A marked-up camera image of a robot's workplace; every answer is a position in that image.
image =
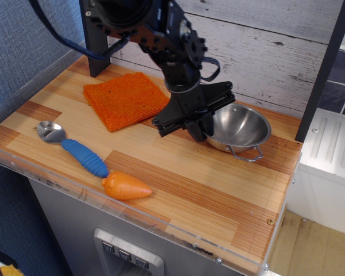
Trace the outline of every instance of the metal spoon head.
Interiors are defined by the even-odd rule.
[[[42,121],[39,123],[37,133],[43,141],[50,144],[60,144],[66,138],[64,129],[51,121]]]

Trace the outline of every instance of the black robotic arm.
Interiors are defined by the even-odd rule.
[[[37,2],[29,1],[32,6]],[[205,39],[198,37],[179,5],[174,0],[86,1],[87,20],[100,32],[120,39],[96,58],[108,57],[131,41],[138,43],[161,68],[171,98],[152,121],[160,135],[165,136],[179,128],[187,129],[196,141],[204,141],[206,134],[212,135],[215,110],[235,100],[232,83],[201,84],[202,79],[211,81],[215,78],[220,65],[216,60],[204,57],[208,50]],[[203,62],[218,66],[210,78],[201,77]]]

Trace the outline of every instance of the orange cloth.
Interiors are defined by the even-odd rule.
[[[110,132],[158,114],[169,101],[141,72],[85,85],[83,94]]]

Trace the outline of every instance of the blue fabric wall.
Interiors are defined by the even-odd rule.
[[[40,4],[59,34],[83,41],[79,1]],[[0,0],[0,122],[77,57],[49,34],[27,0]],[[25,182],[0,166],[0,251],[15,259],[26,276],[69,275]]]
[[[78,1],[40,0],[40,5],[59,34],[83,41]],[[0,0],[0,122],[70,65],[53,68],[68,52],[45,29],[27,0]],[[49,70],[53,72],[42,78]],[[28,84],[31,89],[23,91]]]

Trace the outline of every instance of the screw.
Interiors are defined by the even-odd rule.
[[[275,224],[275,221],[274,221],[273,219],[269,218],[269,219],[267,220],[267,224],[268,224],[268,225],[274,225],[274,224]]]

